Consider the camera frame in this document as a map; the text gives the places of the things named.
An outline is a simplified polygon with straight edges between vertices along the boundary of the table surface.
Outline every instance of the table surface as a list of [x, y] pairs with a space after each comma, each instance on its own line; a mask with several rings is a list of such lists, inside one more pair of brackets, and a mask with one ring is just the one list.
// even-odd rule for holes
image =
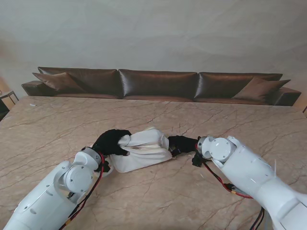
[[[25, 97], [0, 122], [0, 228], [55, 165], [101, 133], [153, 126], [167, 135], [235, 136], [271, 165], [276, 159], [281, 179], [307, 193], [307, 119], [293, 107]], [[224, 190], [204, 167], [192, 166], [192, 157], [113, 172], [66, 229], [249, 229], [260, 206]]]

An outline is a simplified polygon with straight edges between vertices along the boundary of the crumpled fabric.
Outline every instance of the crumpled fabric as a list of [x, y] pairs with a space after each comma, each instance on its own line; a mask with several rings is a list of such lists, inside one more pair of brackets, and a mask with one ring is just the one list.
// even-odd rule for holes
[[129, 152], [128, 156], [110, 155], [111, 164], [120, 173], [148, 167], [172, 158], [168, 151], [169, 142], [164, 133], [152, 127], [123, 136], [118, 144]]

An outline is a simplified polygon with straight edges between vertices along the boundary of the red cable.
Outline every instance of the red cable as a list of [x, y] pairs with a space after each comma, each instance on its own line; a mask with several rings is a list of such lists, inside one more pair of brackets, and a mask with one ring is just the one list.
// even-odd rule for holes
[[[210, 169], [210, 167], [209, 167], [205, 162], [202, 162], [202, 163], [203, 163], [203, 165], [208, 169], [208, 171], [211, 172], [211, 174], [222, 184], [222, 186], [223, 186], [228, 192], [233, 193], [233, 191], [230, 190], [230, 189], [228, 189], [228, 188], [226, 187], [226, 185], [223, 183], [222, 179], [221, 179], [218, 175], [216, 175], [216, 174]], [[237, 193], [237, 192], [234, 192], [234, 194], [236, 194], [237, 196], [243, 197], [243, 198], [252, 199], [252, 197], [249, 196], [249, 195], [244, 195], [244, 194]]]

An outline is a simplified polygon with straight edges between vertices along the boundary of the wire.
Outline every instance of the wire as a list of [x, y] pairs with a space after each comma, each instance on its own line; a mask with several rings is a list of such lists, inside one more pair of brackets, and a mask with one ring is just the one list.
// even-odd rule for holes
[[253, 223], [253, 225], [250, 227], [249, 230], [254, 230], [254, 227], [256, 226], [257, 222], [259, 221], [261, 215], [263, 215], [263, 214], [264, 214], [264, 208], [261, 207], [261, 210], [260, 210], [259, 215], [257, 216], [257, 219], [255, 220], [255, 222]]
[[80, 213], [80, 211], [84, 208], [85, 206], [85, 203], [87, 201], [87, 199], [91, 196], [91, 194], [93, 193], [94, 189], [97, 187], [99, 181], [101, 180], [102, 178], [102, 173], [104, 171], [104, 167], [103, 165], [105, 164], [105, 158], [104, 156], [102, 155], [101, 152], [98, 151], [98, 154], [100, 155], [101, 157], [101, 162], [102, 162], [102, 168], [101, 168], [101, 171], [100, 171], [100, 174], [99, 174], [99, 177], [98, 179], [96, 180], [95, 184], [93, 185], [92, 189], [90, 190], [90, 192], [85, 196], [85, 198], [76, 206], [76, 208], [72, 211], [72, 213], [70, 214], [68, 220], [59, 228], [59, 230], [62, 230], [64, 229], [73, 219], [75, 219], [75, 217]]
[[262, 218], [261, 218], [261, 220], [260, 220], [260, 222], [259, 222], [259, 224], [257, 225], [257, 227], [256, 227], [256, 229], [255, 229], [255, 230], [257, 230], [257, 229], [259, 228], [260, 224], [262, 223], [263, 218], [264, 218], [264, 213], [265, 213], [265, 210], [264, 210], [264, 208], [263, 208]]
[[217, 175], [215, 174], [211, 169], [210, 167], [206, 164], [206, 162], [203, 160], [202, 161], [203, 165], [208, 169], [209, 172], [211, 172], [211, 174], [222, 184], [222, 186], [230, 193], [233, 193], [233, 194], [236, 194], [237, 196], [240, 196], [240, 197], [243, 197], [243, 198], [247, 198], [247, 199], [252, 199], [251, 196], [249, 195], [244, 195], [244, 194], [241, 194], [241, 193], [237, 193], [231, 189], [229, 189], [226, 184], [223, 183], [222, 179]]

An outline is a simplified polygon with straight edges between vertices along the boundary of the sofa armrest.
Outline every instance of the sofa armrest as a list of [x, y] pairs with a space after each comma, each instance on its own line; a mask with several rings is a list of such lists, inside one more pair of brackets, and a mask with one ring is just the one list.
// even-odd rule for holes
[[53, 96], [54, 91], [40, 80], [33, 80], [21, 85], [29, 96]]
[[280, 90], [274, 92], [268, 99], [271, 105], [292, 106], [298, 97], [301, 95], [300, 91], [292, 90], [286, 87], [281, 87]]

